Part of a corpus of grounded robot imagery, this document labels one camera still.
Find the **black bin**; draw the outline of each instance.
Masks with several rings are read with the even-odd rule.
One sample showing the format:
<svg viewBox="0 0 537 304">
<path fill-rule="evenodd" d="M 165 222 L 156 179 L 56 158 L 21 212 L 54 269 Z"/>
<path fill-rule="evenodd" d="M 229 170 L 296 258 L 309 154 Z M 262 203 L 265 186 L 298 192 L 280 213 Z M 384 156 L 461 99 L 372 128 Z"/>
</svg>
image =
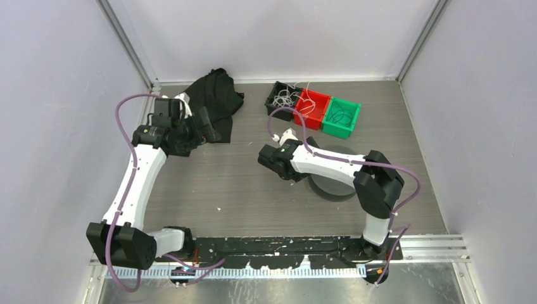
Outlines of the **black bin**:
<svg viewBox="0 0 537 304">
<path fill-rule="evenodd" d="M 278 108 L 277 105 L 274 105 L 274 97 L 278 96 L 282 90 L 289 90 L 289 94 L 291 94 L 292 108 L 294 108 L 298 102 L 298 96 L 300 96 L 302 93 L 303 88 L 294 87 L 293 89 L 293 87 L 289 86 L 288 84 L 284 84 L 279 81 L 275 82 L 274 87 L 272 88 L 272 91 L 268 95 L 267 101 L 265 102 L 265 106 L 267 107 L 267 115 L 270 115 L 272 111 Z M 286 94 L 287 92 L 282 92 L 280 95 L 284 96 Z M 293 112 L 289 110 L 282 110 L 275 113 L 273 117 L 290 122 L 293 119 Z"/>
</svg>

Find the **black wire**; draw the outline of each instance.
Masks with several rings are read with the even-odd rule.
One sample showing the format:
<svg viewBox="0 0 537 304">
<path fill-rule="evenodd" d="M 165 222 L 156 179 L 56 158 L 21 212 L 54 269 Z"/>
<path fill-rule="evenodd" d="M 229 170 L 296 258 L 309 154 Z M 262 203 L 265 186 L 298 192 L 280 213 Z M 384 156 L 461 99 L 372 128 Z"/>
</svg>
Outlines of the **black wire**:
<svg viewBox="0 0 537 304">
<path fill-rule="evenodd" d="M 186 116 L 186 103 L 183 101 L 183 100 L 179 100 L 180 103 L 181 103 L 181 113 L 180 113 L 180 118 L 179 118 L 179 121 L 183 121 L 185 119 L 185 116 Z"/>
<path fill-rule="evenodd" d="M 375 260 L 375 259 L 372 258 L 371 260 L 369 260 L 369 261 L 365 261 L 365 262 L 351 262 L 351 263 L 354 263 L 354 264 L 367 264 L 367 263 L 369 263 L 369 262 L 373 262 L 374 260 Z"/>
<path fill-rule="evenodd" d="M 334 109 L 335 106 L 337 106 L 339 108 L 339 110 L 334 113 L 333 109 Z M 348 120 L 349 120 L 349 122 L 346 123 L 346 124 L 341 122 L 344 117 L 348 118 Z M 331 120 L 332 123 L 340 124 L 340 125 L 342 125 L 344 127 L 350 127 L 350 125 L 352 124 L 352 115 L 350 114 L 350 111 L 344 109 L 339 103 L 334 102 L 330 106 L 330 117 L 328 118 L 328 120 L 329 121 Z"/>
</svg>

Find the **black fabric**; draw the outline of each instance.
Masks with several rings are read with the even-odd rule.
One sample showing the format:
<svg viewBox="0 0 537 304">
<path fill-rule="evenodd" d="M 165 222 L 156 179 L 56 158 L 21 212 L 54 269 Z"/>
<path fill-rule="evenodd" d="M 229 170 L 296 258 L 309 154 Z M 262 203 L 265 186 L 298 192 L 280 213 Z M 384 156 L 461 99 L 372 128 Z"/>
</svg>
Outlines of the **black fabric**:
<svg viewBox="0 0 537 304">
<path fill-rule="evenodd" d="M 185 90 L 190 97 L 189 106 L 193 113 L 201 107 L 207 107 L 213 127 L 222 136 L 220 143 L 231 142 L 233 119 L 231 115 L 244 103 L 244 94 L 237 93 L 233 78 L 223 68 L 211 72 L 196 80 Z"/>
</svg>

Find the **gray table surface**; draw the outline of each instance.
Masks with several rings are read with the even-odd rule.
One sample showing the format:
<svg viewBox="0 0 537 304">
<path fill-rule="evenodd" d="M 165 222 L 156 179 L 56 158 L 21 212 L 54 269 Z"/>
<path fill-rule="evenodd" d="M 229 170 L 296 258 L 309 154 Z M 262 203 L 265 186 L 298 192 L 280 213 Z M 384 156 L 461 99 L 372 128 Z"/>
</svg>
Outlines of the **gray table surface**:
<svg viewBox="0 0 537 304">
<path fill-rule="evenodd" d="M 185 87 L 163 87 L 174 96 Z M 272 84 L 239 84 L 244 106 L 233 116 L 230 144 L 206 144 L 189 158 L 170 157 L 158 178 L 145 215 L 145 231 L 166 225 L 190 227 L 195 236 L 328 236 L 360 235 L 365 213 L 357 198 L 331 203 L 316 196 L 307 180 L 281 180 L 257 163 L 264 144 L 275 144 L 267 134 L 264 102 Z M 310 90 L 362 104 L 352 135 L 339 139 L 308 130 L 321 145 L 347 145 L 360 154 L 375 149 L 391 163 L 407 167 L 423 180 L 421 194 L 399 212 L 395 227 L 412 224 L 409 234 L 445 233 L 431 182 L 396 82 L 311 83 Z M 274 119 L 282 133 L 292 122 Z M 406 181 L 402 197 L 416 183 Z"/>
</svg>

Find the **green plastic box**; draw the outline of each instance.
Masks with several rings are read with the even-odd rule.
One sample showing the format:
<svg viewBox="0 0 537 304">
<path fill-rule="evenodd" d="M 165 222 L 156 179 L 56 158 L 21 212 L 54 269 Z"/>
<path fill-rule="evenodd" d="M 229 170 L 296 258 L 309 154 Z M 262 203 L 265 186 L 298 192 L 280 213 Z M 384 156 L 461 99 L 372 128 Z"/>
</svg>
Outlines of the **green plastic box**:
<svg viewBox="0 0 537 304">
<path fill-rule="evenodd" d="M 346 139 L 354 130 L 362 105 L 332 97 L 322 120 L 322 132 Z"/>
</svg>

